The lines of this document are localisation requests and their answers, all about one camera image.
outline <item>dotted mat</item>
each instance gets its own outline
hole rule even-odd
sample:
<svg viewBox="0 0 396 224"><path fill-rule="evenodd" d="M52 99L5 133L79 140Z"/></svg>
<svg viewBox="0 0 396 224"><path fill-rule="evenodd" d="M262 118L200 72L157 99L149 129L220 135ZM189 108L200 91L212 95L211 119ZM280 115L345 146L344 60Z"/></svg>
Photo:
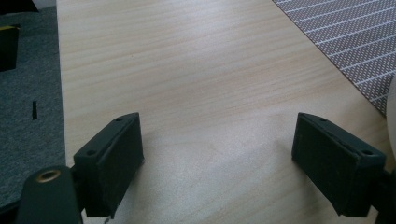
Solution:
<svg viewBox="0 0 396 224"><path fill-rule="evenodd" d="M382 114L396 74L395 0L274 0Z"/></svg>

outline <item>wooden table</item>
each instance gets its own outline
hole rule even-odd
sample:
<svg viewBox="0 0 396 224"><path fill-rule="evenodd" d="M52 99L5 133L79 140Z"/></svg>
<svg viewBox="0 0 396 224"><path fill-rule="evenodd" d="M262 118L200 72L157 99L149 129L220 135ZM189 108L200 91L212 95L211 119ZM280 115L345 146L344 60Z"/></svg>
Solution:
<svg viewBox="0 0 396 224"><path fill-rule="evenodd" d="M374 223L337 216L290 152L302 111L390 169L386 121L272 1L59 0L58 19L67 164L140 113L146 163L110 223Z"/></svg>

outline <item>light wood tabletop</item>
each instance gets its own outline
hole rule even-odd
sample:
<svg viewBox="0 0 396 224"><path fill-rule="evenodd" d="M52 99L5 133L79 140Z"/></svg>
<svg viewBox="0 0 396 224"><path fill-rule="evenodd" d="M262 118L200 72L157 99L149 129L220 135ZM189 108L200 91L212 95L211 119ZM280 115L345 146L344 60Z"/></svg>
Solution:
<svg viewBox="0 0 396 224"><path fill-rule="evenodd" d="M291 160L298 112L387 154L386 120L270 0L58 0L67 165L139 112L145 164L109 223L339 217ZM88 218L86 223L104 223Z"/></svg>

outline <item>wood grain surface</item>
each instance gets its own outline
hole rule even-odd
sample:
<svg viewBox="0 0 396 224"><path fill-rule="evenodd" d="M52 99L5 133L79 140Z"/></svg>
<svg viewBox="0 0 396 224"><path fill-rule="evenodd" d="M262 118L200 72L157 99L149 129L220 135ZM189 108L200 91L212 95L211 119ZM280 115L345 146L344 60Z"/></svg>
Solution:
<svg viewBox="0 0 396 224"><path fill-rule="evenodd" d="M374 223L337 216L290 153L301 111L390 169L386 121L272 1L58 0L58 22L67 164L140 113L146 162L109 223Z"/></svg>

